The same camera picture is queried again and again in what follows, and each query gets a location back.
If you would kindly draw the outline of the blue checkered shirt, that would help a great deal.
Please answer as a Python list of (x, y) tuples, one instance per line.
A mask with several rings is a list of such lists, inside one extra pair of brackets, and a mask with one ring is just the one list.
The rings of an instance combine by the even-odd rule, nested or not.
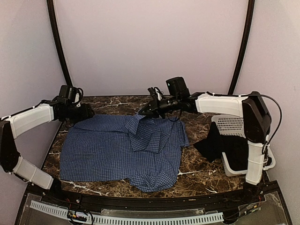
[(127, 179), (143, 192), (161, 191), (176, 183), (181, 150), (188, 145), (180, 120), (97, 114), (68, 130), (60, 154), (60, 178)]

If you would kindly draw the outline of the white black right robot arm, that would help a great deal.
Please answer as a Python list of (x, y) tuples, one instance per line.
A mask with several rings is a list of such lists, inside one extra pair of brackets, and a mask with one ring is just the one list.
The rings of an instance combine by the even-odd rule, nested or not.
[(272, 118), (264, 102), (265, 95), (257, 91), (244, 95), (223, 95), (210, 92), (190, 94), (183, 77), (166, 81), (170, 98), (157, 87), (148, 88), (152, 100), (138, 113), (152, 118), (164, 118), (174, 111), (212, 113), (213, 122), (222, 135), (244, 137), (248, 144), (246, 182), (257, 185), (266, 170), (268, 148), (274, 135), (270, 133)]

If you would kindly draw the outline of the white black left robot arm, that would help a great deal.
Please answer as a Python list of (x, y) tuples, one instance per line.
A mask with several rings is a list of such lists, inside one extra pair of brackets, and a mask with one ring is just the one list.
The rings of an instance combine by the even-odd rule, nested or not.
[(82, 103), (83, 90), (62, 85), (59, 94), (52, 100), (41, 100), (28, 109), (0, 119), (0, 165), (4, 172), (14, 174), (26, 182), (48, 190), (48, 197), (55, 204), (66, 201), (66, 193), (54, 186), (55, 179), (26, 160), (17, 150), (15, 140), (24, 133), (53, 121), (71, 124), (90, 119), (94, 111)]

